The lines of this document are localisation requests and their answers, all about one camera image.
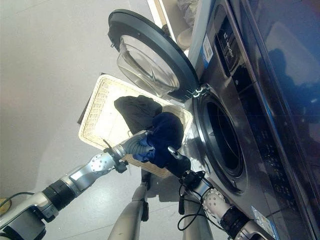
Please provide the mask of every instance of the navy blue garment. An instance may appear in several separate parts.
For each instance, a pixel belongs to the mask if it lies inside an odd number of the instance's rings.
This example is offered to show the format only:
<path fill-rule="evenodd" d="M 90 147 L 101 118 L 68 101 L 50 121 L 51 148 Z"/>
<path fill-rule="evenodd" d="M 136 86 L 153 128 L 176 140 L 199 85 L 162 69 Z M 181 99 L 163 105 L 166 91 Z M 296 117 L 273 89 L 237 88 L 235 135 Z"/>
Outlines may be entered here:
<path fill-rule="evenodd" d="M 162 112 L 155 116 L 152 126 L 152 133 L 147 135 L 145 144 L 154 147 L 154 151 L 133 157 L 141 162 L 150 161 L 159 168 L 164 168 L 170 161 L 175 161 L 168 147 L 181 148 L 184 127 L 180 119 L 171 112 Z"/>

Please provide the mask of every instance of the white label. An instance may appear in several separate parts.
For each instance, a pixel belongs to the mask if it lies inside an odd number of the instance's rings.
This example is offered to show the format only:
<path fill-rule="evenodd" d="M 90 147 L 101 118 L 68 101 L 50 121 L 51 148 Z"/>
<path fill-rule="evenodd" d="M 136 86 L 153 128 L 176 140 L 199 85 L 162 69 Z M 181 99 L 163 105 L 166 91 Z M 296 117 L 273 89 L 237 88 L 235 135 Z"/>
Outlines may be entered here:
<path fill-rule="evenodd" d="M 203 47 L 203 53 L 204 53 L 205 60 L 207 63 L 209 63 L 212 56 L 214 55 L 214 53 L 212 52 L 212 48 L 211 48 L 207 34 L 205 34 L 205 36 L 204 36 L 202 47 Z"/>

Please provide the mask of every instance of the washing machine door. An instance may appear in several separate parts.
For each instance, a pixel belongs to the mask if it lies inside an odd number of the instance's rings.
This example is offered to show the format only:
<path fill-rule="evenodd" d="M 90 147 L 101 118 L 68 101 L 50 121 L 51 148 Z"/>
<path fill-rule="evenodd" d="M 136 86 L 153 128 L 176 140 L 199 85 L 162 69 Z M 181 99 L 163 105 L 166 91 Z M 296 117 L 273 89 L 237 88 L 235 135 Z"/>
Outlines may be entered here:
<path fill-rule="evenodd" d="M 118 50 L 117 64 L 139 88 L 184 102 L 200 83 L 192 64 L 158 26 L 125 9 L 109 15 L 108 36 Z"/>

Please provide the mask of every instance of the gray floor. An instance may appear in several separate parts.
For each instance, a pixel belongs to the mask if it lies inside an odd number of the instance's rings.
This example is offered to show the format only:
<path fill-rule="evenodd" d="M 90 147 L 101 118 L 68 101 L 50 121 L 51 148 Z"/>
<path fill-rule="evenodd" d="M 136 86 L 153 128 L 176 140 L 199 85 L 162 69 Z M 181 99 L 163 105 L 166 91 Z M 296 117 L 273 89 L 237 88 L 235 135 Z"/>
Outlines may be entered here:
<path fill-rule="evenodd" d="M 151 19 L 146 0 L 1 0 L 2 197 L 41 191 L 99 152 L 79 140 L 77 120 L 100 72 L 124 79 L 107 36 L 119 8 Z M 135 166 L 98 179 L 47 224 L 44 239 L 105 239 L 139 182 Z M 178 187 L 153 179 L 141 240 L 182 239 Z"/>

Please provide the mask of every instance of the wicker laundry basket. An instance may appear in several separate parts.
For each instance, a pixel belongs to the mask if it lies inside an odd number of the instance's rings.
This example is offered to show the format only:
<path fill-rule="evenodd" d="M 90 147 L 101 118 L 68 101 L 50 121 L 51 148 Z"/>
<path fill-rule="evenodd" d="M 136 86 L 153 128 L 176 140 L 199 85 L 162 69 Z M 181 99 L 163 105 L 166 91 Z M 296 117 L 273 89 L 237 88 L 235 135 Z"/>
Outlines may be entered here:
<path fill-rule="evenodd" d="M 113 147 L 130 137 L 132 134 L 124 118 L 115 108 L 114 101 L 123 96 L 137 97 L 138 95 L 152 98 L 162 105 L 163 112 L 171 112 L 179 117 L 183 124 L 183 140 L 185 140 L 193 120 L 190 112 L 107 74 L 101 75 L 96 82 L 81 123 L 79 138 L 83 142 L 103 150 L 107 148 L 104 140 Z M 162 178 L 170 175 L 166 168 L 159 168 L 150 162 L 142 163 L 133 159 L 132 155 L 125 156 L 123 160 Z"/>

